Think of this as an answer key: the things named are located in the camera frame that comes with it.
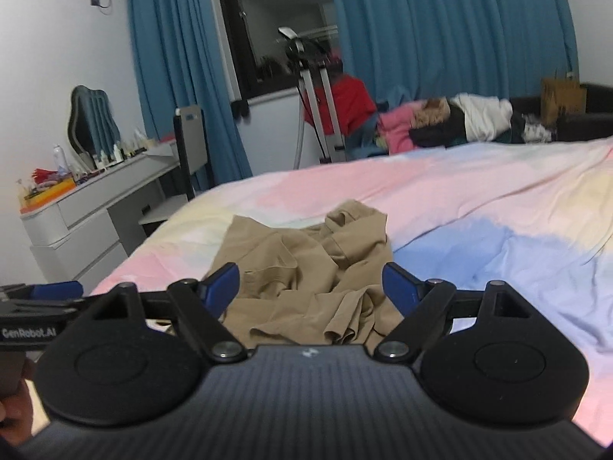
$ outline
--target dark couch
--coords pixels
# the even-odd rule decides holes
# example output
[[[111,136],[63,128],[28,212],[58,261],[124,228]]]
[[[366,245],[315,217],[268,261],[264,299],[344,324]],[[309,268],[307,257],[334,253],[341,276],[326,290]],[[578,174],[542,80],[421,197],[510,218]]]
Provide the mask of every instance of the dark couch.
[[[613,87],[583,84],[587,88],[585,114],[569,114],[557,121],[557,141],[589,141],[613,136]],[[541,115],[540,97],[511,99],[513,111]]]

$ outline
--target tie-dye blanket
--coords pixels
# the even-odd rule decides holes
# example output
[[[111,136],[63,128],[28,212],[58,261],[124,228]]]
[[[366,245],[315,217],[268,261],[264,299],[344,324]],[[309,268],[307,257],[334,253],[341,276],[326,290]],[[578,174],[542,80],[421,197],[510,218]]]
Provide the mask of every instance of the tie-dye blanket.
[[[590,364],[575,421],[613,440],[613,138],[422,150],[223,185],[173,216],[96,292],[202,278],[234,215],[304,227],[348,199],[388,214],[395,260],[418,277],[462,289],[504,279],[544,313]]]

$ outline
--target multicolored bedspread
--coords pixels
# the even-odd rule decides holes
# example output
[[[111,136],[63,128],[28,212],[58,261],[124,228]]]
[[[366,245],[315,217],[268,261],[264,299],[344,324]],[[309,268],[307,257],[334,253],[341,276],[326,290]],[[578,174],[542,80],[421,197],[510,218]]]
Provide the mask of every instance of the multicolored bedspread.
[[[395,260],[416,276],[462,289],[504,279],[544,313],[590,364],[575,421],[613,440],[613,138],[422,150],[223,185],[177,213],[96,292],[202,278],[234,215],[304,227],[348,199],[388,214]]]

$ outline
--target chair seat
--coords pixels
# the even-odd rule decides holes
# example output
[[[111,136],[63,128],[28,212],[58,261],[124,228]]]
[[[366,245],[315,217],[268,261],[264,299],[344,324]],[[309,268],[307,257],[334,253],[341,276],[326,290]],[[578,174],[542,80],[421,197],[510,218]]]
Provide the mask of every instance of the chair seat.
[[[160,223],[163,221],[168,221],[174,213],[176,213],[187,203],[188,196],[186,196],[185,194],[170,197],[169,199],[163,201],[163,203],[161,203],[155,209],[152,209],[151,211],[146,213],[146,215],[139,220],[139,225],[147,225],[151,223]]]

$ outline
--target pink clothing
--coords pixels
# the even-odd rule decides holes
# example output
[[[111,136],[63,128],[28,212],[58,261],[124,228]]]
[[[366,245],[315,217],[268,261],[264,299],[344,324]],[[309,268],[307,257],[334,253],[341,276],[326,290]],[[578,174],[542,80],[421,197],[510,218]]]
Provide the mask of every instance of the pink clothing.
[[[415,122],[415,111],[424,108],[425,102],[404,103],[391,112],[379,115],[379,133],[385,138],[390,155],[415,149],[409,130]]]

